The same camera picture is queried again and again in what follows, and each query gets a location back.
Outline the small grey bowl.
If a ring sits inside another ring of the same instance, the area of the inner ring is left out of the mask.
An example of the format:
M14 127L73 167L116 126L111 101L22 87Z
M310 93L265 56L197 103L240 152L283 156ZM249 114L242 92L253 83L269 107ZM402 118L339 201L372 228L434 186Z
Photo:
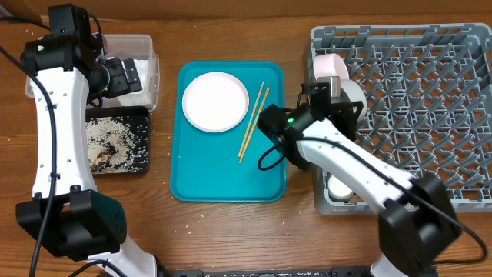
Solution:
M344 91L350 102L362 103L362 108L360 112L357 111L357 107L354 107L354 113L358 115L357 123L359 123L367 113L367 98L363 89L359 86L359 84L350 79L341 80L341 89Z

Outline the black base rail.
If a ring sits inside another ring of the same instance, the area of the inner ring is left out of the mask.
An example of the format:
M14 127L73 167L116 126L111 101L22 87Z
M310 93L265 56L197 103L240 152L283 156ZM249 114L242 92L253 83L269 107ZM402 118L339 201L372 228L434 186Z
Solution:
M199 269L169 271L171 277L371 277L369 267L333 267L308 270L204 272Z

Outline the wooden chopstick right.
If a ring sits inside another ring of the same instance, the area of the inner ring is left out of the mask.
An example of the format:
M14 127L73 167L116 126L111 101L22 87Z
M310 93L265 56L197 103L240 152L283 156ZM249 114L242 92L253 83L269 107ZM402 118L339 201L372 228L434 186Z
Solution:
M270 92L270 88L267 87L266 88L266 92L263 96L263 99L261 100L261 102L258 103L258 107L256 108L256 111L255 111L255 114L254 114L254 118L253 118L253 122L252 122L252 125L251 125L251 129L250 129L250 132L248 134L248 138L246 140L246 144L245 144L245 147L243 149L243 152L242 152L242 155L241 157L239 158L239 162L242 162L243 158L244 158L244 154L249 146L249 143L250 143L250 140L252 138L252 135L254 134L254 129L256 128L257 126L257 123L258 123L258 119L259 119L259 115L264 107L264 104L268 98L268 95L269 95L269 92Z

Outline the pink bowl with rice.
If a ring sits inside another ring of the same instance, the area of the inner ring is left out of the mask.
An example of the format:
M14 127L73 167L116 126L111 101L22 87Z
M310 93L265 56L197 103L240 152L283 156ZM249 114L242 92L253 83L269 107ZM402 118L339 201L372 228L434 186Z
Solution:
M349 79L347 66L342 57L335 53L316 56L313 60L314 79L337 76Z

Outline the clear plastic waste bin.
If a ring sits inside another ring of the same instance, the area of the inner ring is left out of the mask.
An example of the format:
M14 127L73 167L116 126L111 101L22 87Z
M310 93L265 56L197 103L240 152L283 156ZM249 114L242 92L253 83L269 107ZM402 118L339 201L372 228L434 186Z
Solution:
M108 60L104 38L94 40L82 32L53 32L41 40L25 44L21 63L28 73L31 97L43 96L62 108L68 101L73 110L88 108L143 106L152 111L157 106L158 56L148 35L109 35L110 54L121 60L132 58L141 79L142 90L116 98L103 94L109 84Z

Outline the grey dishwasher rack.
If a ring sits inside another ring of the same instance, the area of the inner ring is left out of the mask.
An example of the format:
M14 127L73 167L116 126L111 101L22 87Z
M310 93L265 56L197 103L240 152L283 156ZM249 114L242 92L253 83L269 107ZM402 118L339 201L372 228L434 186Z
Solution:
M488 25L313 28L307 59L331 53L367 97L359 146L413 175L438 175L457 212L491 210Z

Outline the wooden chopstick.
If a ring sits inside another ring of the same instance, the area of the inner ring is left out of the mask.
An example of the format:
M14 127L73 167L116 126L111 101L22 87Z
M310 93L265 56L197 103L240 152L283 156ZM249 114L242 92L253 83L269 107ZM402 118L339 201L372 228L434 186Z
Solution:
M259 100L260 100L260 97L261 97L261 94L262 94L262 91L263 91L263 87L264 87L264 81L262 81L261 83L261 87L259 89L259 92L258 92L258 95L257 95L257 98L255 100L255 103L254 103L254 106L253 106L253 109L251 111L251 115L250 115L250 118L249 118L249 121L248 121L248 125L247 125L247 128L245 130L245 134L244 134L244 137L243 137L243 140L242 140L242 143L241 143L241 147L240 147L240 150L238 152L238 158L241 157L242 155L242 152L243 152L243 149L245 147L245 144L246 144L246 140L248 138L248 134L250 132L250 129L251 129L251 125L252 125L252 122L253 122L253 118L254 118L254 114L255 114L255 111L256 111L256 108L258 107L258 103L259 103Z
M250 132L248 134L248 138L246 140L246 144L245 144L245 147L243 149L243 152L242 152L242 155L241 157L239 158L239 162L242 162L243 158L244 158L244 154L249 146L249 143L250 143L250 140L252 138L252 135L254 134L254 129L256 128L257 126L257 123L258 123L258 119L259 119L259 115L264 107L264 104L268 98L268 95L269 95L269 92L270 92L270 88L267 87L266 88L266 92L263 96L263 99L261 100L261 102L258 103L258 107L256 108L256 111L255 111L255 114L254 114L254 118L253 118L253 122L252 122L252 125L251 125L251 129L250 129Z

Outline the large white plate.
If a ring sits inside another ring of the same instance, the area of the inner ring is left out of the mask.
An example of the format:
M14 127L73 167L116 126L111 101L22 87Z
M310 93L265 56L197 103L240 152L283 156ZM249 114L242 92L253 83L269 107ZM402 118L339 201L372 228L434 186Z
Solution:
M225 132L238 125L249 108L244 84L225 72L199 75L182 97L185 118L204 132Z

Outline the wooden chopstick left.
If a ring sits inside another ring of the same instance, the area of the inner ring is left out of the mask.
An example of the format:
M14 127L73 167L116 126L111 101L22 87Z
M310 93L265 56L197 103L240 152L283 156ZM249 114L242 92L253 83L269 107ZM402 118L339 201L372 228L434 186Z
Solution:
M258 107L258 103L259 103L259 100L260 100L260 97L261 97L261 94L262 94L262 91L263 91L263 87L264 87L264 81L262 81L261 83L261 87L259 89L259 92L258 92L258 95L257 95L257 98L255 100L255 103L254 103L254 106L253 106L253 109L251 111L251 115L250 115L250 118L249 118L249 121L248 121L248 125L247 125L247 128L245 130L245 134L244 134L244 137L243 137L243 140L242 140L242 143L241 143L241 147L240 147L240 150L238 152L238 158L241 157L242 155L242 152L243 152L243 149L245 147L245 144L246 144L246 140L248 138L248 134L250 132L250 129L251 129L251 125L252 125L252 122L253 122L253 118L254 118L254 114L255 114L255 111L256 111L256 108Z

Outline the cream plastic cup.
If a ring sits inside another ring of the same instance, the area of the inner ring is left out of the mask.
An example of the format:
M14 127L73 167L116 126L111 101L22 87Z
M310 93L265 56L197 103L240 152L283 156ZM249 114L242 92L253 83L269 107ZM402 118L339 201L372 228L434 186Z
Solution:
M331 175L327 180L329 198L334 202L349 202L354 192L342 181Z

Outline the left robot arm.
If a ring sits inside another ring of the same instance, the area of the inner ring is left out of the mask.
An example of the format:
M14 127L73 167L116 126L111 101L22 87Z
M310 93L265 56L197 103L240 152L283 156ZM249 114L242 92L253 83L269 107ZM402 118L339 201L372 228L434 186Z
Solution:
M86 115L109 115L104 98L141 90L133 60L107 58L96 17L63 4L48 10L48 34L27 42L15 65L37 112L38 167L32 199L15 207L35 250L102 267L112 276L165 276L159 259L128 235L121 203L101 194L90 168Z

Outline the brown food scrap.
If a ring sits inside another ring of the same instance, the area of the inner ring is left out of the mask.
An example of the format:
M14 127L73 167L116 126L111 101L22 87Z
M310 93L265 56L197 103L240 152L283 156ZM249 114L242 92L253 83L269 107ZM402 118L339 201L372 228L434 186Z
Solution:
M97 172L99 169L106 166L111 159L112 154L110 152L99 153L94 160L89 160L90 169L92 172Z

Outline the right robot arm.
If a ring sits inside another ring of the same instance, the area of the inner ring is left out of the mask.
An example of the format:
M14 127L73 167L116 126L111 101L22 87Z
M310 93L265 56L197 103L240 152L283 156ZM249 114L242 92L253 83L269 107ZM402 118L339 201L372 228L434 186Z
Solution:
M462 233L482 254L484 240L459 222L443 182L427 173L420 178L393 167L357 145L337 129L357 121L358 102L332 102L321 97L295 109L275 104L259 112L257 127L272 141L272 149L302 170L325 170L361 197L377 216L381 257L371 276L420 276L441 262L439 255Z

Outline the teal plastic tray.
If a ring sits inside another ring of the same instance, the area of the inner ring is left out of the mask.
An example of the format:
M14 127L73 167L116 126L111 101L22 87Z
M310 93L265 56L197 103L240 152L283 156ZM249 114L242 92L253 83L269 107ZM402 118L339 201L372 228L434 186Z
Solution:
M249 108L244 119L225 132L204 132L195 128L182 110L186 87L199 75L209 72L231 74L248 90ZM270 88L262 110L271 104L283 107L284 73L273 62L195 61L181 68L169 181L175 198L189 202L274 202L283 196L287 188L287 169L280 154L272 152L264 159L265 165L273 165L273 169L258 169L261 155L272 145L258 131L259 122L242 162L238 158L262 81L264 87L259 102L266 88Z

